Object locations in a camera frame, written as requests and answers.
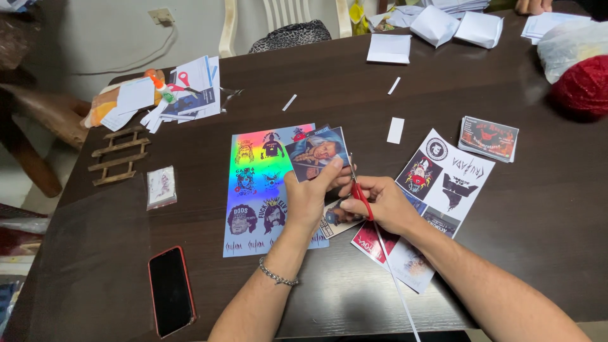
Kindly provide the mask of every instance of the cable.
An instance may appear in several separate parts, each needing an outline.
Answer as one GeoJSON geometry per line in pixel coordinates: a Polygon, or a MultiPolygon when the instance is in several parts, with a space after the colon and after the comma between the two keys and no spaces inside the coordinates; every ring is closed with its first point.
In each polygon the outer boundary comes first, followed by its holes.
{"type": "Polygon", "coordinates": [[[74,76],[93,76],[93,75],[103,75],[103,74],[121,74],[123,72],[128,72],[128,71],[133,71],[135,69],[139,69],[142,68],[156,60],[158,60],[159,58],[165,56],[167,54],[167,52],[169,50],[171,50],[171,47],[173,47],[173,45],[175,44],[175,42],[178,40],[179,37],[179,32],[178,32],[178,28],[175,24],[171,23],[168,19],[166,18],[159,18],[159,20],[164,24],[164,23],[168,23],[169,25],[171,25],[171,33],[169,33],[169,36],[167,37],[167,39],[165,39],[165,42],[162,44],[161,47],[159,47],[158,49],[152,51],[152,53],[148,54],[146,57],[140,58],[132,63],[129,63],[125,66],[117,66],[116,68],[110,68],[104,71],[97,71],[97,72],[72,72],[70,73],[70,75],[74,75],[74,76]],[[167,43],[169,42],[169,39],[171,39],[171,42],[169,43],[169,45],[167,46],[167,49],[165,52],[163,52],[162,54],[154,57],[152,60],[149,60],[147,62],[144,62],[141,65],[136,65],[133,66],[132,68],[128,68],[128,69],[122,69],[122,70],[116,70],[119,68],[127,68],[135,63],[144,61],[146,58],[150,58],[151,56],[153,56],[156,52],[161,51],[162,49],[165,48],[165,46],[167,45],[167,43]]]}
{"type": "Polygon", "coordinates": [[[384,257],[386,258],[386,264],[389,267],[390,275],[393,276],[393,281],[395,282],[395,286],[397,287],[397,292],[399,293],[399,297],[401,298],[401,303],[403,304],[403,307],[406,310],[407,319],[409,319],[410,325],[412,326],[412,330],[414,332],[414,337],[416,338],[417,342],[420,342],[420,337],[418,336],[418,331],[416,330],[416,326],[414,325],[414,320],[412,319],[410,310],[407,308],[406,299],[403,296],[403,293],[401,293],[401,287],[399,286],[399,280],[393,274],[393,270],[390,266],[389,254],[386,253],[386,247],[384,246],[384,241],[382,241],[382,236],[380,236],[380,230],[378,229],[378,224],[376,223],[376,221],[374,221],[374,227],[376,227],[376,234],[378,235],[378,240],[380,240],[380,247],[382,247],[382,252],[384,253],[384,257]]]}

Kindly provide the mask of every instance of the red scissors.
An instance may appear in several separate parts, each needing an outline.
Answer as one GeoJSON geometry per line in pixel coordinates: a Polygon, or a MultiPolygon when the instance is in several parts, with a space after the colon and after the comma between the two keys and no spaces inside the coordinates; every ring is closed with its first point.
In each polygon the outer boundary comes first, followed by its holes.
{"type": "Polygon", "coordinates": [[[196,94],[200,94],[201,92],[198,90],[194,90],[190,87],[190,82],[188,82],[188,73],[185,71],[182,71],[178,74],[178,78],[182,82],[184,82],[184,84],[186,85],[186,88],[178,86],[175,83],[169,83],[169,84],[167,84],[167,87],[169,87],[169,89],[171,89],[171,91],[187,91],[190,94],[192,94],[192,96],[194,96],[196,99],[198,99],[196,94]]]}
{"type": "Polygon", "coordinates": [[[374,215],[371,213],[370,203],[367,201],[367,198],[363,194],[363,190],[361,190],[361,184],[357,182],[357,175],[354,174],[354,164],[353,164],[353,153],[350,153],[350,172],[353,176],[353,186],[350,189],[350,194],[353,196],[355,200],[362,201],[367,208],[367,220],[373,221],[374,215]]]}

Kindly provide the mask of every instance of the smartphone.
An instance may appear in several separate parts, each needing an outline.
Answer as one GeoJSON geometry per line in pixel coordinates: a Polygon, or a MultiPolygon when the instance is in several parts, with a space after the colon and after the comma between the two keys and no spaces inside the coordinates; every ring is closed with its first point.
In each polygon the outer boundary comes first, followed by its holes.
{"type": "Polygon", "coordinates": [[[196,318],[190,281],[180,246],[153,256],[148,262],[156,332],[164,338],[196,318]]]}

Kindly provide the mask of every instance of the silver chain bracelet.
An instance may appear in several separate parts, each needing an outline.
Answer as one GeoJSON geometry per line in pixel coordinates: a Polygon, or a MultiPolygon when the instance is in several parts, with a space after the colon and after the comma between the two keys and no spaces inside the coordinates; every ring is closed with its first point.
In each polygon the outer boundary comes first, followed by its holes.
{"type": "Polygon", "coordinates": [[[280,276],[277,276],[276,274],[274,274],[273,272],[270,272],[265,266],[264,266],[264,257],[260,258],[260,269],[262,270],[262,272],[264,272],[265,275],[273,278],[274,280],[276,280],[277,282],[274,283],[275,285],[278,284],[285,284],[287,286],[295,286],[297,284],[300,283],[300,279],[298,279],[298,277],[295,277],[295,279],[293,281],[289,281],[287,279],[281,278],[280,276]]]}

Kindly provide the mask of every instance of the person's hand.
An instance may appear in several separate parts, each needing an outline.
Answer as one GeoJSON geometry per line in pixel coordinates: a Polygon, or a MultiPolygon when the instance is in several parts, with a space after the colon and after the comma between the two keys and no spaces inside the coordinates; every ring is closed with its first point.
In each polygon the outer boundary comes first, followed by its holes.
{"type": "MultiPolygon", "coordinates": [[[[422,219],[393,178],[358,176],[357,181],[365,197],[370,200],[374,220],[387,231],[402,236],[407,235],[408,229],[413,228],[422,219]]],[[[340,197],[348,195],[351,187],[352,183],[343,187],[340,190],[340,197]]],[[[368,216],[365,204],[354,198],[344,200],[340,208],[368,216]]]]}
{"type": "Polygon", "coordinates": [[[342,168],[342,164],[342,159],[336,158],[321,170],[317,178],[301,183],[298,183],[293,171],[285,175],[286,229],[302,230],[309,239],[314,235],[323,215],[325,192],[350,183],[350,166],[342,168]]]}
{"type": "Polygon", "coordinates": [[[552,12],[552,2],[553,0],[517,0],[515,10],[519,14],[539,15],[544,12],[552,12]]]}

